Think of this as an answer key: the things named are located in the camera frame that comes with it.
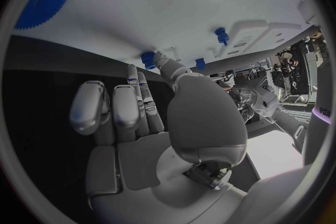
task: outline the blue knob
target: blue knob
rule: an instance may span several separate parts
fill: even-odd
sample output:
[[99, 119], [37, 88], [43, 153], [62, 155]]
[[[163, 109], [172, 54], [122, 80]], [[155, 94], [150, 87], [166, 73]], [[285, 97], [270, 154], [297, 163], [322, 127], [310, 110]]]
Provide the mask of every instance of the blue knob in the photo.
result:
[[154, 69], [156, 67], [153, 62], [154, 55], [155, 55], [154, 52], [146, 52], [141, 55], [141, 60], [146, 70]]
[[198, 70], [204, 71], [205, 68], [206, 68], [206, 63], [205, 63], [204, 59], [203, 58], [197, 59], [196, 60], [196, 66], [197, 66]]
[[227, 42], [230, 39], [228, 34], [225, 32], [225, 28], [218, 28], [215, 32], [214, 32], [217, 37], [218, 37], [218, 42], [219, 43], [224, 43], [225, 46], [227, 46]]

